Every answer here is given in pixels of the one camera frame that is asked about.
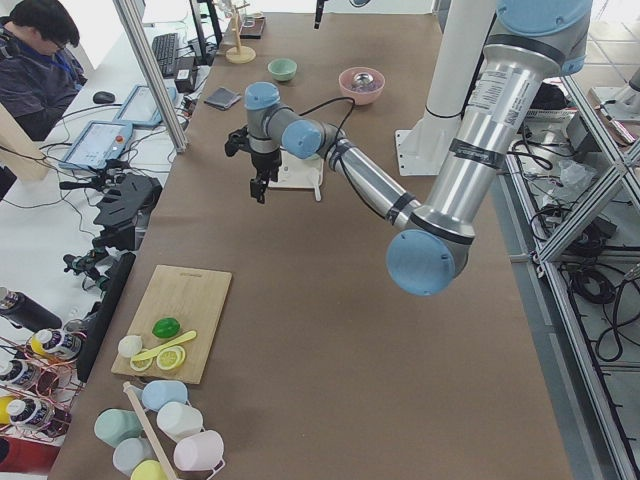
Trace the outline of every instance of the computer mouse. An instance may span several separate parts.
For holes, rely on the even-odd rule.
[[[116,96],[111,92],[96,92],[93,95],[93,103],[113,103],[116,101]]]

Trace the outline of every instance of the bowl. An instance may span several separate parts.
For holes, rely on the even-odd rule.
[[[347,68],[338,77],[342,95],[353,98],[356,105],[375,102],[382,94],[384,82],[384,75],[369,67]]]
[[[274,80],[288,82],[296,75],[298,64],[290,58],[276,58],[269,62],[267,69]]]

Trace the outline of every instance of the brown table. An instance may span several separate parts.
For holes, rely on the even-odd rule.
[[[379,69],[382,97],[346,130],[397,175],[394,131],[423,113],[440,38],[431,16],[325,15],[316,31],[312,15],[270,14],[263,38],[246,42],[256,60],[216,59],[204,95],[243,92],[288,56],[299,73],[281,94],[302,111],[339,95],[343,69]],[[345,110],[315,118],[338,123]],[[241,105],[196,109],[49,478],[122,478],[93,423],[128,407],[124,379],[109,370],[158,264],[233,273],[203,381],[190,387],[225,441],[216,478],[571,478],[491,202],[462,275],[438,296],[413,297],[386,272],[396,232],[339,175],[326,173],[321,203],[310,191],[249,198],[249,157],[223,151],[244,122]],[[401,183],[424,199],[433,181]]]

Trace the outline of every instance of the man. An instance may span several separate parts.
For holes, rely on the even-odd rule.
[[[0,62],[0,103],[32,140],[44,140],[86,82],[65,49],[78,46],[78,28],[58,0],[23,0],[0,28],[19,49]]]

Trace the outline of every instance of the cutting board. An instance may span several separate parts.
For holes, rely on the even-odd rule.
[[[160,370],[154,360],[147,370],[136,372],[129,359],[116,352],[111,372],[200,383],[230,283],[229,272],[158,265],[127,335],[140,335],[144,348],[151,349],[171,340],[155,337],[153,325],[161,318],[174,317],[180,322],[180,333],[195,330],[198,336],[182,344],[187,357],[174,370]]]

